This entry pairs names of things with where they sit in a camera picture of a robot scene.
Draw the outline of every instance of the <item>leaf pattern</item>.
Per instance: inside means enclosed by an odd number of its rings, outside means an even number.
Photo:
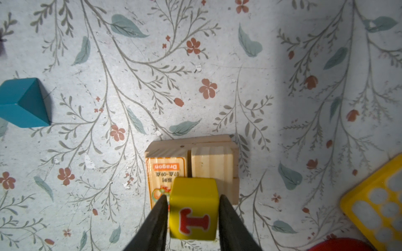
[[[88,39],[88,37],[84,36],[82,38],[81,50],[77,54],[76,59],[74,60],[74,63],[72,65],[85,63],[89,58],[90,52],[91,52],[91,45],[90,45],[89,39]]]
[[[363,23],[367,31],[370,33],[387,31],[398,24],[398,22],[396,22],[393,18],[387,16],[380,16],[374,20],[366,19],[363,21]]]
[[[128,113],[128,116],[130,116],[130,119],[131,119],[134,127],[136,128],[137,132],[146,134],[146,132],[144,130],[144,126],[142,125],[142,122],[134,115],[133,111],[130,108],[127,108],[127,113]]]
[[[117,229],[113,230],[113,232],[112,232],[112,234],[111,234],[111,236],[109,238],[109,242],[110,243],[117,243],[119,241],[119,239],[120,239],[120,233],[121,233],[121,228],[119,226]]]
[[[287,224],[286,222],[283,222],[281,220],[277,220],[274,222],[274,225],[272,226],[272,230],[280,233],[286,233],[286,234],[296,234],[297,232],[293,230],[293,228]]]
[[[300,185],[303,180],[303,177],[300,173],[285,167],[282,165],[282,163],[279,163],[278,172],[288,190],[295,189],[296,186]]]
[[[114,14],[112,16],[110,26],[113,32],[126,37],[144,38],[149,36],[143,34],[131,20],[120,14]]]
[[[191,122],[191,121],[184,121],[181,122],[178,125],[173,125],[169,127],[169,130],[172,132],[173,135],[175,136],[183,136],[187,134],[191,129],[193,129],[198,123],[200,123],[201,120]]]
[[[251,41],[241,25],[239,25],[239,42],[249,57],[256,57],[263,50],[263,46],[259,42]]]
[[[340,63],[346,58],[346,55],[348,53],[348,49],[345,47],[339,48],[335,54],[327,61],[327,63],[324,66],[324,70],[330,69]]]
[[[35,180],[35,183],[42,188],[43,190],[45,190],[47,192],[47,194],[50,196],[51,200],[53,201],[53,191],[52,189],[49,187],[48,184],[46,184],[46,182],[44,182],[39,176],[35,176],[33,177],[33,179]]]
[[[331,121],[332,117],[335,115],[335,112],[336,112],[338,106],[340,105],[340,103],[341,103],[340,97],[336,97],[334,99],[334,101],[332,101],[331,108],[330,108],[330,115],[329,115],[330,121]]]
[[[80,240],[80,251],[85,247],[86,244],[86,239],[88,238],[88,236],[86,235],[86,232],[82,232],[82,237]]]

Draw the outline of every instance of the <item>white circle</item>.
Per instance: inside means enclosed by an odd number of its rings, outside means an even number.
[[[387,183],[387,186],[389,189],[391,189],[394,192],[398,192],[402,190],[402,171],[399,171],[398,173],[394,174]]]
[[[397,230],[402,232],[402,217],[399,216],[392,222],[392,226]]]
[[[375,234],[375,238],[379,242],[388,242],[392,240],[392,230],[388,227],[383,227]]]
[[[370,194],[370,200],[372,203],[379,205],[381,203],[384,203],[388,199],[388,193],[385,189],[383,188],[376,188],[372,190]]]
[[[391,241],[387,246],[387,251],[401,251],[402,241]]]
[[[368,229],[379,229],[382,226],[381,217],[367,201],[356,201],[352,206],[352,212]]]
[[[389,202],[382,206],[381,213],[385,217],[395,217],[399,213],[399,206],[394,202]]]

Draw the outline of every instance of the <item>yellow block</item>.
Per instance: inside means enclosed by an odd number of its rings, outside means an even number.
[[[191,149],[191,171],[194,178],[214,178],[219,196],[233,198],[233,152],[229,147],[193,147]]]
[[[177,177],[169,204],[172,238],[215,240],[219,195],[214,179]]]
[[[148,187],[151,209],[165,194],[168,197],[176,177],[187,177],[187,151],[183,149],[153,150],[147,154]]]

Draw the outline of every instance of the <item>floral tablecloth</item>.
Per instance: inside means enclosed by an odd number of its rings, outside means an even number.
[[[402,150],[401,8],[0,0],[0,82],[39,78],[52,121],[0,122],[0,249],[122,250],[150,210],[148,144],[225,133],[264,250],[363,239],[338,203]]]

